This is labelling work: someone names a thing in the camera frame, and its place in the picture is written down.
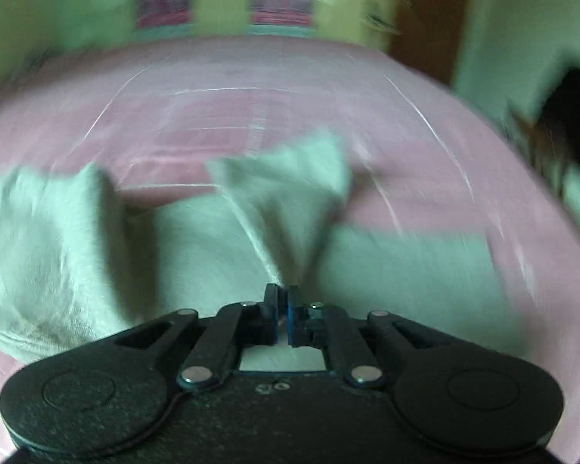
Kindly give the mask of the yellow-green wardrobe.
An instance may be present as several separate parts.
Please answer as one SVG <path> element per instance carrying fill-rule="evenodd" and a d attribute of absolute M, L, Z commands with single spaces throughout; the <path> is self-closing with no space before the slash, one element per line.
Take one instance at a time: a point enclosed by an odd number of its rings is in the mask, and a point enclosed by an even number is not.
<path fill-rule="evenodd" d="M 399 0 L 314 0 L 311 27 L 254 25 L 250 0 L 190 0 L 190 22 L 138 29 L 136 0 L 0 0 L 0 83 L 49 56 L 186 36 L 278 35 L 384 48 Z"/>

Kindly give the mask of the dark brown wooden door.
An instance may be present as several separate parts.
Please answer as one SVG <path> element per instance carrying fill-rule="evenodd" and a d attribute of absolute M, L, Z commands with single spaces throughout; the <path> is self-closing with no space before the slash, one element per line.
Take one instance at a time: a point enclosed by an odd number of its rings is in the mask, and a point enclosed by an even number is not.
<path fill-rule="evenodd" d="M 449 85 L 462 41 L 467 0 L 399 0 L 390 55 Z"/>

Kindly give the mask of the pink checked bedspread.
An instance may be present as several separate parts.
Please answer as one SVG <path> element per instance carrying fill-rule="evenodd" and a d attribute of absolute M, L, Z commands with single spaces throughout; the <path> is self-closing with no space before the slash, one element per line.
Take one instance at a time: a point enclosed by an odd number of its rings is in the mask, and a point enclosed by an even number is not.
<path fill-rule="evenodd" d="M 72 53 L 0 89 L 0 171 L 95 162 L 128 199 L 161 204 L 208 192 L 209 159 L 318 129 L 349 144 L 350 221 L 486 234 L 530 354 L 565 392 L 551 447 L 580 462 L 580 235 L 484 118 L 383 53 L 266 37 Z"/>

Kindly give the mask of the grey-green knit pants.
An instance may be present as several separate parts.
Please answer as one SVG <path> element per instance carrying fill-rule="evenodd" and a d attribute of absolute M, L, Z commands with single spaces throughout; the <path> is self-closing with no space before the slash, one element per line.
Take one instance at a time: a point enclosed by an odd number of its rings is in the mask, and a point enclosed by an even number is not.
<path fill-rule="evenodd" d="M 215 190 L 149 210 L 106 173 L 0 175 L 0 351 L 36 362 L 182 308 L 213 315 L 275 283 L 305 303 L 384 309 L 475 344 L 523 347 L 483 236 L 344 225 L 351 170 L 311 135 L 212 161 Z"/>

